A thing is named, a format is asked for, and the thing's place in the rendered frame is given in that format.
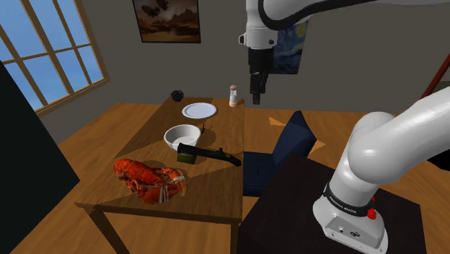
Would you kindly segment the brown landscape wall picture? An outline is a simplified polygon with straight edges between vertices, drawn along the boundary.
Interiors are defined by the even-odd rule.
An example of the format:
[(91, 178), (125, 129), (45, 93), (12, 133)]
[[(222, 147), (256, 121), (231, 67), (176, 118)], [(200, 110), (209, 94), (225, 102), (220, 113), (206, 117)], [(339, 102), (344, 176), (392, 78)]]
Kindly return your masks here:
[(201, 43), (198, 0), (132, 0), (143, 43)]

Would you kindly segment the dark blue chair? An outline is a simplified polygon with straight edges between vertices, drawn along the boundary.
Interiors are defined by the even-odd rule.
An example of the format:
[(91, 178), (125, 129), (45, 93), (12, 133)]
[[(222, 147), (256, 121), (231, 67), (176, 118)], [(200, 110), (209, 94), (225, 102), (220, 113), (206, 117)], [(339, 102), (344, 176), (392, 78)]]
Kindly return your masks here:
[(284, 127), (271, 154), (244, 152), (243, 196), (260, 197), (290, 153), (307, 157), (316, 140), (302, 112), (296, 111)]

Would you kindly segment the dark robot stand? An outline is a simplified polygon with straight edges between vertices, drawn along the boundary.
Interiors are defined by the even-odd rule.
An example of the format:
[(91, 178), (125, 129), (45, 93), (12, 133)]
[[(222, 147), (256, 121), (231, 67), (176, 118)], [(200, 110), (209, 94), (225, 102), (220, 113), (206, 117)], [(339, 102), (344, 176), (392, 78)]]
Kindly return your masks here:
[[(291, 154), (239, 226), (237, 254), (362, 254), (327, 238), (314, 218), (313, 203), (333, 172)], [(420, 206), (383, 189), (374, 197), (386, 254), (427, 254)]]

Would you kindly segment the white plate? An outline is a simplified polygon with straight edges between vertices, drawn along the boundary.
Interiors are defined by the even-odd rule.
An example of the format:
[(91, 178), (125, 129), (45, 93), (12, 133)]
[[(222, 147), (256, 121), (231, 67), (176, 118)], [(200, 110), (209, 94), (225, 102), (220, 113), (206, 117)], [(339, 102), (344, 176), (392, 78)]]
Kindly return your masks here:
[(207, 102), (195, 102), (186, 105), (182, 109), (182, 114), (191, 119), (209, 118), (216, 113), (216, 107)]

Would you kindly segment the white bowl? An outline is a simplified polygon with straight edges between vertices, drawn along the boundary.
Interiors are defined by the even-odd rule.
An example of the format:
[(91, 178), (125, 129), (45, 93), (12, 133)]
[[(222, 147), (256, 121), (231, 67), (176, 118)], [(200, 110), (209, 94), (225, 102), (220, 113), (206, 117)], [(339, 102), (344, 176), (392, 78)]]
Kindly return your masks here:
[(164, 134), (164, 141), (173, 150), (177, 151), (180, 143), (196, 146), (200, 138), (201, 131), (197, 126), (182, 124), (171, 127)]

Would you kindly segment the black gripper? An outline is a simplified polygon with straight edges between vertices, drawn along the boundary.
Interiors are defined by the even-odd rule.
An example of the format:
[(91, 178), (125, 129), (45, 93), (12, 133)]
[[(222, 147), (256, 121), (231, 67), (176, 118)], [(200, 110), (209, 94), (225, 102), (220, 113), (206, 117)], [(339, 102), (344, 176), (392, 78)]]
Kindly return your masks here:
[(250, 66), (250, 93), (252, 104), (260, 104), (260, 95), (265, 93), (265, 84), (273, 65), (272, 48), (257, 50), (248, 49), (248, 64)]

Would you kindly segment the blue starry wall picture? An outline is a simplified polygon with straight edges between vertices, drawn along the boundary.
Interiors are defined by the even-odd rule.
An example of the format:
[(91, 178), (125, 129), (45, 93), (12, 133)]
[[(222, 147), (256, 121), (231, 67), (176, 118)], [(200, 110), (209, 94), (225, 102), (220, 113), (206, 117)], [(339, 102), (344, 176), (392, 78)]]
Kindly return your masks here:
[(308, 25), (305, 21), (278, 31), (271, 74), (298, 74)]

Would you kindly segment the wooden table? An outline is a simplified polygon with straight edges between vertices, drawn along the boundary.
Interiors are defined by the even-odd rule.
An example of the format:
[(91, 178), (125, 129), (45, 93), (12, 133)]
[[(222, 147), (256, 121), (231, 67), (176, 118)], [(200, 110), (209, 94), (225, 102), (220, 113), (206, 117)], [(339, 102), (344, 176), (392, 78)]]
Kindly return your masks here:
[(198, 146), (223, 149), (241, 159), (244, 151), (244, 101), (232, 108), (226, 98), (208, 98), (216, 112), (206, 119), (190, 119), (182, 109), (201, 97), (184, 97), (181, 102), (167, 98), (135, 136), (117, 154), (117, 159), (134, 159), (151, 167), (177, 168), (185, 173), (187, 193), (167, 203), (147, 205), (113, 174), (108, 164), (75, 201), (83, 208), (117, 254), (130, 254), (106, 213), (152, 216), (178, 221), (190, 220), (228, 224), (231, 240), (227, 251), (237, 254), (238, 226), (242, 221), (242, 168), (216, 159), (198, 158), (193, 165), (177, 161), (177, 154), (165, 143), (164, 133), (173, 126), (191, 124), (204, 127)]

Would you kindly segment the large black cabinet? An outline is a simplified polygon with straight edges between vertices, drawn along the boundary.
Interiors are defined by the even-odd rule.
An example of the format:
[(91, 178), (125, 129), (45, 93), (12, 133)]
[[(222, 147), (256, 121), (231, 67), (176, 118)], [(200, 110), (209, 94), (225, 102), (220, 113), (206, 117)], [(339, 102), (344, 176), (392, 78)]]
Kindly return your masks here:
[(78, 182), (0, 63), (0, 254), (11, 254)]

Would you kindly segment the red lobster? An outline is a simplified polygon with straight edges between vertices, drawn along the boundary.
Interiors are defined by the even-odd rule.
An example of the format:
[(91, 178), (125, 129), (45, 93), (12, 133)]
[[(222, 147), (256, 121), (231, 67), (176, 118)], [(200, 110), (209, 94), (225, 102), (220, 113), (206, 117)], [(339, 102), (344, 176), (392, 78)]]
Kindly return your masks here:
[(185, 176), (176, 169), (149, 167), (132, 159), (120, 159), (113, 165), (113, 172), (143, 203), (166, 203), (177, 194), (187, 193)]

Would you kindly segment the window with wooden frame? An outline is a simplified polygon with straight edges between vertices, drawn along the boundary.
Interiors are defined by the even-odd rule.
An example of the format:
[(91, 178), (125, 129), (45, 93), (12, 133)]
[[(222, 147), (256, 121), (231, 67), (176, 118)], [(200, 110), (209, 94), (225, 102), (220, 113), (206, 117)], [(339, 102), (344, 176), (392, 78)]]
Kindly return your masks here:
[(0, 61), (38, 116), (109, 79), (81, 0), (0, 0)]

